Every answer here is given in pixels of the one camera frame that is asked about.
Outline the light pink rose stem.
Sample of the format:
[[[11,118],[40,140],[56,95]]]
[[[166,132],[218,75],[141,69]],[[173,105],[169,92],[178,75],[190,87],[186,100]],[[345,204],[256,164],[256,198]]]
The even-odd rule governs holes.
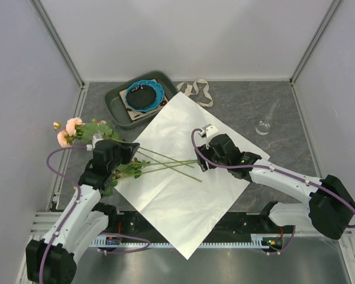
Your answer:
[[[114,180],[123,178],[139,178],[143,173],[156,172],[165,169],[177,169],[181,166],[192,166],[195,163],[194,160],[173,161],[173,162],[150,162],[146,160],[134,159],[129,164],[120,165],[115,169],[113,173]]]

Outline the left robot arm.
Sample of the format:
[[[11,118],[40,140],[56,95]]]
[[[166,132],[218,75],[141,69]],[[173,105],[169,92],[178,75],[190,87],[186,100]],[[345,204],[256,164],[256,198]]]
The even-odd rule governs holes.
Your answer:
[[[59,219],[40,240],[25,249],[28,280],[36,283],[71,283],[83,253],[102,232],[118,226],[115,208],[100,202],[120,165],[131,162],[139,143],[98,140],[81,174],[76,191]]]

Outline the cream printed ribbon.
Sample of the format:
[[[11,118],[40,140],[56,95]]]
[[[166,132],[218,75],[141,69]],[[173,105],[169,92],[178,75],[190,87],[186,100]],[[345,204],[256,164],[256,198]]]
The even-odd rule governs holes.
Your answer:
[[[192,84],[188,82],[180,82],[177,84],[176,89],[187,97],[199,95],[200,93],[203,94],[207,102],[196,101],[201,107],[211,108],[214,105],[213,98],[209,93],[209,83],[205,79],[197,79]]]

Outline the cream white rose stem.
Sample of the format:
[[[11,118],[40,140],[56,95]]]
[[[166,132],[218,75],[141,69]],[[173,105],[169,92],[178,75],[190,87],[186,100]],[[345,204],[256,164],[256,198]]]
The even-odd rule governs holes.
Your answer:
[[[111,196],[119,181],[124,179],[138,179],[146,173],[154,173],[162,170],[177,170],[180,173],[181,167],[193,168],[194,160],[170,161],[170,162],[157,162],[155,160],[139,160],[133,158],[128,164],[119,165],[111,176],[109,188],[104,191],[104,196]]]

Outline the peach double rose stem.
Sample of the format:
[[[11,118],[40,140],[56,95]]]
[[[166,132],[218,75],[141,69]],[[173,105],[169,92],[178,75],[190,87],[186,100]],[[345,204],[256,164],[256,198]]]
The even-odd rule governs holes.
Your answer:
[[[53,123],[54,129],[58,132],[57,140],[61,147],[68,148],[72,147],[76,144],[77,141],[80,141],[84,144],[92,145],[92,136],[96,133],[100,133],[103,139],[108,139],[110,141],[115,142],[122,142],[123,140],[120,139],[120,135],[111,127],[106,121],[98,121],[92,120],[89,123],[84,123],[81,118],[71,118],[67,120],[66,125],[62,127],[61,123],[54,122]],[[176,160],[171,157],[167,157],[160,153],[156,155],[158,157],[165,158],[165,161],[159,161],[152,158],[150,155],[146,153],[153,153],[151,150],[141,148],[138,151],[143,157],[146,158],[148,161],[157,161],[157,162],[170,162],[174,161],[182,161]]]

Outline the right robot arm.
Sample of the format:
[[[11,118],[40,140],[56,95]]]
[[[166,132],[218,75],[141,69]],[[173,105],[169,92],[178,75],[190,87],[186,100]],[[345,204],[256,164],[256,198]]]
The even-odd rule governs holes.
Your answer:
[[[268,186],[296,200],[296,204],[271,202],[259,218],[266,233],[279,227],[312,227],[322,235],[338,240],[348,228],[355,228],[355,201],[335,176],[321,179],[277,166],[260,155],[240,151],[227,134],[210,134],[194,129],[191,136],[205,140],[194,145],[202,171],[225,169],[234,178]]]

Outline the white wrapping paper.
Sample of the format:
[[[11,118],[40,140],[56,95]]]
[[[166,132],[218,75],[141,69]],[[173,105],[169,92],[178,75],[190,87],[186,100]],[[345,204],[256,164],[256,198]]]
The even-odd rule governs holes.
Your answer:
[[[194,160],[191,132],[212,124],[227,134],[240,151],[269,155],[255,144],[179,92],[136,138],[152,158],[160,153],[176,160]],[[119,181],[116,190],[185,258],[189,259],[215,224],[230,209],[249,183],[225,169],[203,172],[193,168],[146,173]]]

